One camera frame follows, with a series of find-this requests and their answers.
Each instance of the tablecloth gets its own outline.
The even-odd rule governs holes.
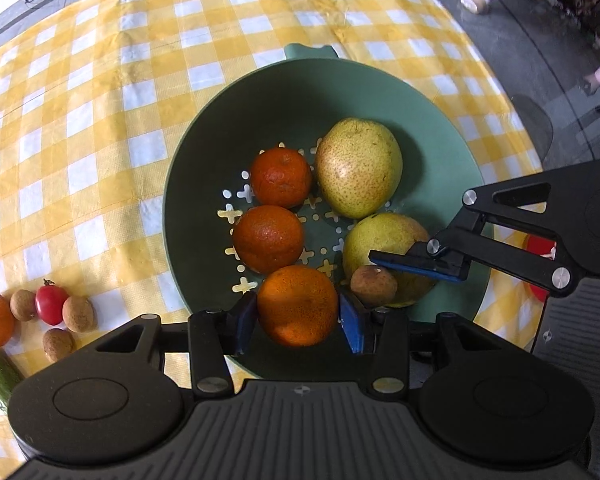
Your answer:
[[[49,278],[89,296],[98,331],[79,345],[144,312],[185,320],[161,233],[171,157],[209,99],[291,42],[331,44],[423,92],[486,182],[541,169],[500,84],[437,0],[82,0],[0,48],[0,292]],[[523,283],[495,272],[477,322],[523,345],[540,311]],[[26,374],[47,364],[47,328],[23,323],[6,347]],[[167,369],[187,383],[184,356]],[[21,460],[0,416],[0,477]]]

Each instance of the metal screw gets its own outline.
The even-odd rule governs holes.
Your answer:
[[[473,189],[468,189],[464,192],[464,195],[462,195],[462,203],[464,205],[473,205],[477,199],[478,196]]]
[[[380,377],[371,385],[380,394],[396,394],[404,388],[404,383],[395,377]]]
[[[571,281],[571,273],[565,267],[558,267],[551,275],[551,282],[555,288],[565,288]]]
[[[432,238],[427,242],[427,253],[436,254],[440,250],[440,242]]]
[[[200,379],[196,385],[201,392],[206,394],[218,394],[229,387],[229,383],[222,377],[205,377]]]

